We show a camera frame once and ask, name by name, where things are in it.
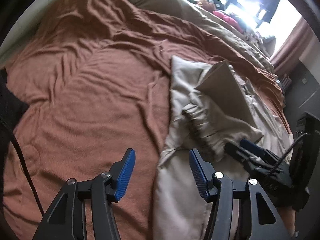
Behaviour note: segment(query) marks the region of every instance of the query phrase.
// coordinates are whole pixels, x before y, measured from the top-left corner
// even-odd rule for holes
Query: bed
[[[261,146],[281,155],[292,142],[270,62],[200,8],[184,0],[37,1],[4,25],[0,62],[9,90],[29,104],[14,133],[45,209],[68,178],[91,179],[132,147],[136,167],[126,197],[114,207],[121,238],[203,235],[211,207],[198,195],[185,151],[177,151],[183,143],[173,139],[181,117],[177,65],[186,64],[190,77],[189,71],[227,62],[232,80],[250,92],[244,98],[265,138]],[[198,63],[206,65],[196,70]],[[216,166],[246,178],[228,158]],[[188,199],[178,203],[181,194]],[[41,216],[32,212],[36,203],[12,145],[3,203],[6,233],[31,239]],[[93,239],[90,205],[86,214]]]

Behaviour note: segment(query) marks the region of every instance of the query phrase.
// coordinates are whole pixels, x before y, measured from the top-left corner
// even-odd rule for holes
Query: black cable
[[[267,174],[266,178],[264,179],[264,181],[266,181],[271,175],[272,173],[279,167],[280,163],[284,160],[284,158],[287,157],[287,155],[289,154],[289,152],[292,150],[292,148],[299,142],[301,141],[301,139],[303,139],[303,137],[311,135],[311,133],[306,132],[302,135],[300,135],[294,142],[293,144],[287,149],[287,151],[284,153],[284,155],[277,161],[277,163],[275,164],[275,166],[273,166],[273,168],[271,169],[271,171]]]
[[[19,160],[20,160],[24,175],[26,176],[27,181],[28,181],[28,183],[29,183],[29,185],[31,187],[32,193],[33,193],[33,195],[34,195],[34,197],[36,199],[36,202],[37,202],[38,208],[40,210],[40,213],[43,216],[44,215],[44,211],[43,211],[43,208],[42,208],[38,193],[36,191],[35,185],[33,184],[32,179],[30,177],[30,174],[29,174],[29,171],[28,171],[28,168],[27,168],[27,165],[26,165],[26,161],[24,160],[20,145],[19,145],[16,137],[14,136],[12,130],[10,129],[8,124],[4,121],[4,119],[1,116],[0,116],[0,123],[4,126],[4,128],[8,131],[8,133],[10,135],[10,141],[11,141],[14,149],[16,150],[17,154],[18,154],[18,157],[19,157]]]

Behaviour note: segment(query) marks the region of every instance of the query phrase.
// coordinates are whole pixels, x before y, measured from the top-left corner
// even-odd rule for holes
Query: silver bolt
[[[76,183],[76,179],[68,179],[67,180],[67,184],[68,185],[72,185],[72,184],[75,184]]]
[[[251,185],[257,185],[258,184],[258,181],[256,179],[249,179],[249,183]]]
[[[218,179],[222,179],[223,178],[223,173],[222,172],[215,172],[214,176]]]
[[[107,171],[101,173],[101,177],[103,177],[103,178],[108,178],[108,177],[110,177],[110,175],[111,175],[110,172],[107,172]]]

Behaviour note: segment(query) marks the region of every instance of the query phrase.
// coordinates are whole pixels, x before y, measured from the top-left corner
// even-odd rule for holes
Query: curtain
[[[270,58],[279,77],[290,74],[299,63],[299,57],[309,44],[314,33],[306,20],[301,17],[281,48]]]

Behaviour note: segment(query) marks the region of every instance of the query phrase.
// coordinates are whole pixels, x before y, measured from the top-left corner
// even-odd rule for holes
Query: beige bed sheet
[[[192,22],[199,28],[222,39],[255,67],[274,73],[273,65],[253,44],[223,20],[186,0],[129,0],[140,9],[163,13]]]

